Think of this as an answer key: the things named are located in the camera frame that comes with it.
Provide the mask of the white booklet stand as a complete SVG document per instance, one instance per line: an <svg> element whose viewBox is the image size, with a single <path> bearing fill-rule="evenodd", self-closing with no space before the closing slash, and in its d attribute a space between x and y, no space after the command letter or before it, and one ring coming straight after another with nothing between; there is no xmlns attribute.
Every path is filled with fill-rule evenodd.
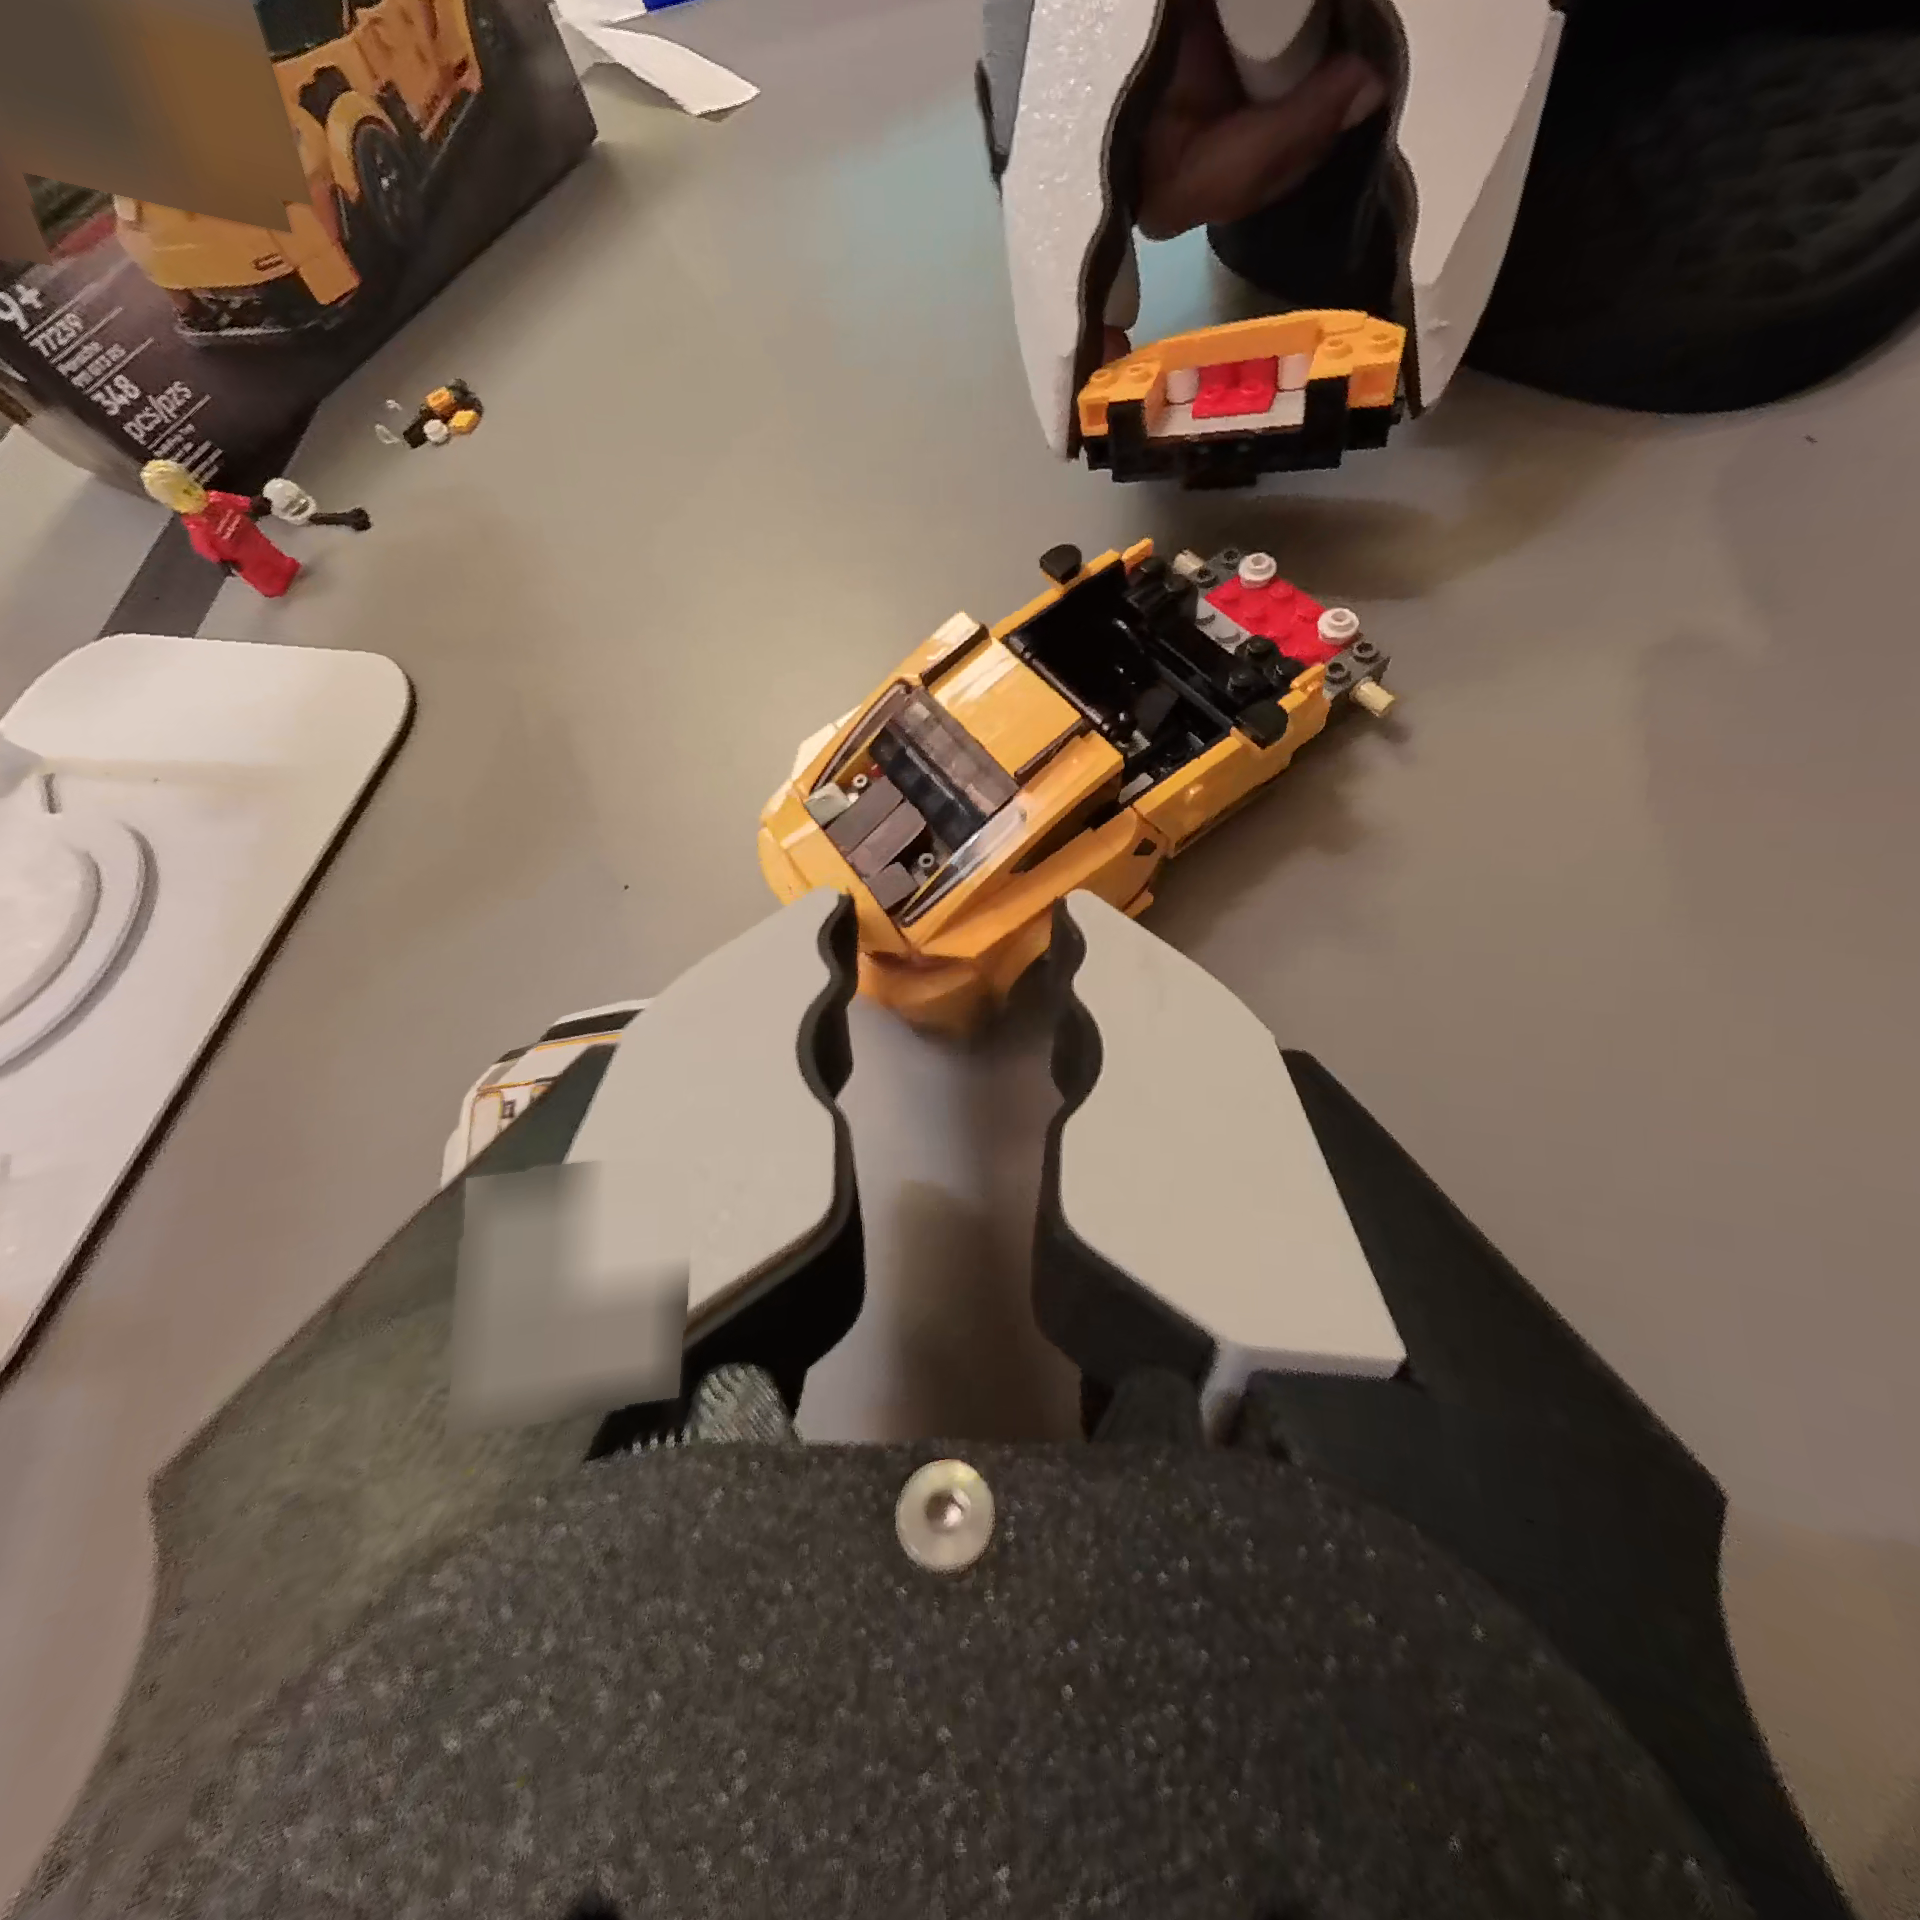
<svg viewBox="0 0 1920 1920"><path fill-rule="evenodd" d="M12 1367L412 725L384 657L118 633L6 713Z"/></svg>

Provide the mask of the yellow lego car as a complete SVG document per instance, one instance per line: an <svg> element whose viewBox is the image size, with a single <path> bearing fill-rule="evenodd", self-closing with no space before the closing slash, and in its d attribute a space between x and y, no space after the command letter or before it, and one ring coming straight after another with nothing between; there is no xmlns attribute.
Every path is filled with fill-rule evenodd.
<svg viewBox="0 0 1920 1920"><path fill-rule="evenodd" d="M1338 713L1395 704L1359 613L1267 551L1059 544L1040 568L1026 608L953 616L802 743L760 816L776 897L850 897L859 993L931 1035L1006 1005L1059 902L1138 920Z"/></svg>

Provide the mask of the spare small lego pieces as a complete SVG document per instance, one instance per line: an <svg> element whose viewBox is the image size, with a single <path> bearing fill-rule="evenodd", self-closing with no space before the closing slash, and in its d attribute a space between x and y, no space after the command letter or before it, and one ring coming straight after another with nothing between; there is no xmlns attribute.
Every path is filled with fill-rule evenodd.
<svg viewBox="0 0 1920 1920"><path fill-rule="evenodd" d="M486 403L462 377L438 387L409 414L396 401L376 421L374 432L383 447L394 449L442 449L467 439L486 419Z"/></svg>

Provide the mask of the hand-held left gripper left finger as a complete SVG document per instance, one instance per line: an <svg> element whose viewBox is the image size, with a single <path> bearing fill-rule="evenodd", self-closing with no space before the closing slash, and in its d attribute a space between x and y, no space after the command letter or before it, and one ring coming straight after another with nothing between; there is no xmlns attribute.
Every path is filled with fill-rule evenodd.
<svg viewBox="0 0 1920 1920"><path fill-rule="evenodd" d="M683 973L614 1049L568 1147L568 1282L724 1327L833 1249L855 1206L855 911L779 907Z"/></svg>

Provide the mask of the red lego minifigure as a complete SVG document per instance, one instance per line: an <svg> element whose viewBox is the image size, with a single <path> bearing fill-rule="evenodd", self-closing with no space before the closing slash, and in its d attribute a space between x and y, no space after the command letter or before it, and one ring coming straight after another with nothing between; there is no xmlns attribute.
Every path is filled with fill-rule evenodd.
<svg viewBox="0 0 1920 1920"><path fill-rule="evenodd" d="M170 459L144 462L139 486L176 518L195 554L225 576L267 600L287 597L298 584L302 563L260 529L273 513L266 497L208 487L187 466Z"/></svg>

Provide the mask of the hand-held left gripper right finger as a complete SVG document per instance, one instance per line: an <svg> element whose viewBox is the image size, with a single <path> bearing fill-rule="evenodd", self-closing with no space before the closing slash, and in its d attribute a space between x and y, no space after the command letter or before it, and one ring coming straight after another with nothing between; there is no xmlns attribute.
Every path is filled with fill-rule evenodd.
<svg viewBox="0 0 1920 1920"><path fill-rule="evenodd" d="M1086 1391L1163 1371L1225 1433L1257 1377L1395 1378L1406 1342L1267 1024L1104 902L1056 905L1048 981L1035 1318Z"/></svg>

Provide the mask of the black lego set box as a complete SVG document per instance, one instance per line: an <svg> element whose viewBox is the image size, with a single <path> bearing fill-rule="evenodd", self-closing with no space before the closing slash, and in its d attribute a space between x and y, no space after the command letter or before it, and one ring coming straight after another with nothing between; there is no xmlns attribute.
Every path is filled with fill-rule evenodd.
<svg viewBox="0 0 1920 1920"><path fill-rule="evenodd" d="M595 142L550 6L6 6L6 429L252 489Z"/></svg>

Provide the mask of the building instruction booklet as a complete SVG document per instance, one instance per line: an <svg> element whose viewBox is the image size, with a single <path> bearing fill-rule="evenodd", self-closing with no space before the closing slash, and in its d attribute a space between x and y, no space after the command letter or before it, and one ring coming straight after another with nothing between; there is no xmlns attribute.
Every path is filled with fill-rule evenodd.
<svg viewBox="0 0 1920 1920"><path fill-rule="evenodd" d="M683 3L551 3L574 71L616 70L688 118L714 122L760 99L760 88L728 66L654 33L654 14Z"/></svg>

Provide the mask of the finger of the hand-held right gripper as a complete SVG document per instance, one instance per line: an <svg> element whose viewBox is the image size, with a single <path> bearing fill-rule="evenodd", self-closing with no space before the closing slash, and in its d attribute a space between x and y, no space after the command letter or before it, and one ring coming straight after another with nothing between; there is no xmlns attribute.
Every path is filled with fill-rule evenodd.
<svg viewBox="0 0 1920 1920"><path fill-rule="evenodd" d="M1446 395L1496 291L1564 29L1550 3L1359 6L1359 50L1385 83L1359 242L1406 333L1416 416Z"/></svg>
<svg viewBox="0 0 1920 1920"><path fill-rule="evenodd" d="M1163 3L988 3L976 103L1016 337L1048 449L1076 457L1076 399L1138 317L1130 171L1160 88Z"/></svg>

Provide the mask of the black round cushion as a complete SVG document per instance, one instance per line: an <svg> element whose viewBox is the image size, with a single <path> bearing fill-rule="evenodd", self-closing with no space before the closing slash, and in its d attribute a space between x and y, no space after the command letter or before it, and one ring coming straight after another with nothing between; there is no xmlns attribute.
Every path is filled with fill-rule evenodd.
<svg viewBox="0 0 1920 1920"><path fill-rule="evenodd" d="M1745 411L1916 320L1916 6L1560 7L1521 213L1452 382ZM1359 213L1384 107L1282 201L1200 230L1228 272L1382 314Z"/></svg>

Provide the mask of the person's right hand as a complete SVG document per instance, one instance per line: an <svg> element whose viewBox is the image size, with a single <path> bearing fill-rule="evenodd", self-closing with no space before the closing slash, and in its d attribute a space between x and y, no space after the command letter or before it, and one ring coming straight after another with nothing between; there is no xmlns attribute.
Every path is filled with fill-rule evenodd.
<svg viewBox="0 0 1920 1920"><path fill-rule="evenodd" d="M1137 230L1167 242L1232 224L1304 185L1385 103L1359 56L1327 56L1282 99L1249 97L1216 6L1171 7L1172 66L1138 149Z"/></svg>

